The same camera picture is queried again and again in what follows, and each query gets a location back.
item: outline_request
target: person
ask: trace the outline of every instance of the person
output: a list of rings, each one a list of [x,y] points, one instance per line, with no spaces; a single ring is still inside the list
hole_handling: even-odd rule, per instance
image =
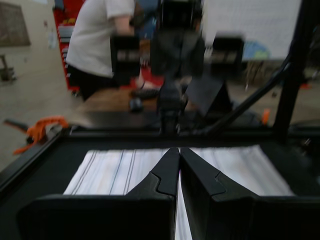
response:
[[[130,20],[135,7],[135,0],[84,2],[66,56],[70,81],[79,86],[84,101],[100,88],[117,87],[113,80],[110,37],[134,34]]]

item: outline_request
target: metal rod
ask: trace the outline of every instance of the metal rod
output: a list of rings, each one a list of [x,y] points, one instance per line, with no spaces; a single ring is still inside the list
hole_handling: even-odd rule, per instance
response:
[[[285,142],[287,139],[288,128],[295,109],[299,89],[304,81],[304,69],[320,12],[319,2],[319,0],[303,0],[301,3],[299,17],[290,47],[292,56],[288,68],[289,77],[284,79],[275,123],[273,125],[277,138],[282,142]]]
[[[236,120],[241,114],[243,114],[247,109],[249,109],[253,104],[255,104],[261,97],[263,97],[267,92],[269,92],[273,87],[275,87],[281,80],[289,79],[290,77],[298,78],[295,76],[297,72],[302,72],[306,62],[305,56],[308,54],[309,46],[307,43],[311,42],[312,35],[310,34],[310,25],[316,23],[316,18],[318,17],[317,11],[319,10],[319,0],[302,0],[299,17],[296,23],[294,37],[291,43],[291,48],[286,60],[283,62],[280,71],[274,75],[268,83],[266,83],[262,88],[258,89],[253,95],[248,97],[243,103],[241,103],[235,110],[221,118],[213,126],[206,127],[202,130],[196,130],[193,132],[195,135],[210,135],[215,137],[221,131],[223,131],[228,125],[230,125],[234,120]]]
[[[214,125],[208,126],[201,130],[194,130],[192,135],[210,135],[211,137],[221,133],[228,125],[248,110],[253,104],[255,104],[261,97],[274,88],[287,74],[287,70],[280,70],[274,77],[272,77],[262,88],[258,89],[254,94],[248,97],[243,103],[241,103],[236,109],[228,113]]]

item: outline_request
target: orange strap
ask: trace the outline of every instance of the orange strap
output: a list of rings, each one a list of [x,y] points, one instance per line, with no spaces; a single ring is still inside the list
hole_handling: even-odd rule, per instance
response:
[[[22,147],[14,151],[13,154],[22,154],[31,148],[33,145],[37,144],[46,136],[46,126],[51,124],[59,124],[64,129],[69,127],[69,124],[63,116],[51,116],[40,119],[34,126],[30,127],[26,134],[33,139],[33,143],[28,146]]]
[[[267,125],[270,117],[270,109],[265,109],[262,115],[261,122],[263,125]]]

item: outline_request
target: black frame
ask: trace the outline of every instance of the black frame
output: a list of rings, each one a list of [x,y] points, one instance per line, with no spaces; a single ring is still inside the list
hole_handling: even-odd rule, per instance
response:
[[[181,149],[180,166],[192,239],[281,240],[316,236],[320,197],[258,196],[186,147]]]
[[[101,239],[107,235],[111,239],[153,236],[173,240],[179,169],[179,150],[171,148],[126,195],[57,194],[35,199],[17,214],[22,239]]]
[[[195,140],[206,138],[212,143],[216,142],[235,142],[258,140],[280,140],[287,139],[305,139],[320,138],[320,127],[295,127],[289,128],[289,123],[294,110],[297,94],[301,81],[303,79],[303,69],[305,67],[307,54],[312,39],[313,26],[317,22],[317,14],[320,9],[318,0],[302,0],[300,13],[296,25],[294,38],[292,41],[290,53],[284,61],[282,68],[274,77],[261,89],[255,92],[233,112],[227,114],[213,126],[203,130],[190,132],[181,132],[179,136],[171,136],[174,139]],[[270,91],[277,83],[284,80],[279,110],[276,122],[273,127],[228,127],[235,119],[243,114],[249,107],[258,101],[263,95]],[[19,159],[13,162],[9,167],[0,173],[0,198],[7,191],[15,186],[32,166],[37,162],[37,158],[48,148],[52,147],[60,138],[163,138],[159,130],[156,129],[128,129],[128,128],[104,128],[104,129],[85,129],[81,127],[66,129],[61,132],[51,131],[47,135],[47,141],[43,144],[33,146],[26,153],[22,154]]]

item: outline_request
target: wooden table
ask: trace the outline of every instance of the wooden table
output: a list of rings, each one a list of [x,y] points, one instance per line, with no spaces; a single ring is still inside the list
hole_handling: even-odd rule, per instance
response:
[[[67,116],[69,123],[87,128],[143,128],[153,123],[160,124],[157,115],[157,99],[144,100],[143,111],[130,112],[129,102],[132,89],[102,89],[81,104],[76,111]],[[191,103],[186,114],[194,115],[196,107]]]
[[[78,109],[78,112],[129,112],[129,102],[132,99],[132,89],[102,89],[92,95]],[[188,103],[185,110],[194,111],[196,106]],[[157,99],[143,101],[144,112],[155,112],[157,110]]]

